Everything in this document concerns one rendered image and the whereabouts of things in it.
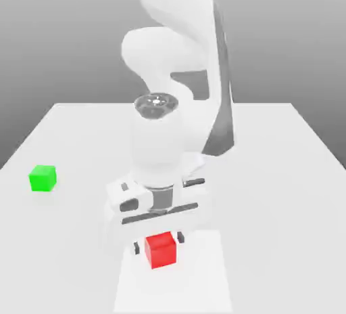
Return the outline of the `small red cube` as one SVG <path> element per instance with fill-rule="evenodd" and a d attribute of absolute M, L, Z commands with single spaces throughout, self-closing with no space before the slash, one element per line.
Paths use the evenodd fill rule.
<path fill-rule="evenodd" d="M 145 254 L 152 269 L 176 262 L 176 242 L 170 231 L 145 238 Z"/>

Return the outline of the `small green cube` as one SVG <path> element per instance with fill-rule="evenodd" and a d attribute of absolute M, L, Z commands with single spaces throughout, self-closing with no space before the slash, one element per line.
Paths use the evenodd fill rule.
<path fill-rule="evenodd" d="M 28 178 L 32 191 L 50 192 L 57 183 L 56 168 L 51 165 L 36 165 Z"/>

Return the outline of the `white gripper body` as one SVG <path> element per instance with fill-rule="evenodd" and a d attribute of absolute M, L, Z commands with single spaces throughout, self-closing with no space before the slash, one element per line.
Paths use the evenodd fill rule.
<path fill-rule="evenodd" d="M 115 224 L 115 236 L 118 238 L 143 238 L 167 231 L 190 231 L 206 222 L 206 205 L 192 203 L 175 207 L 164 215 L 145 214 L 138 221 Z"/>

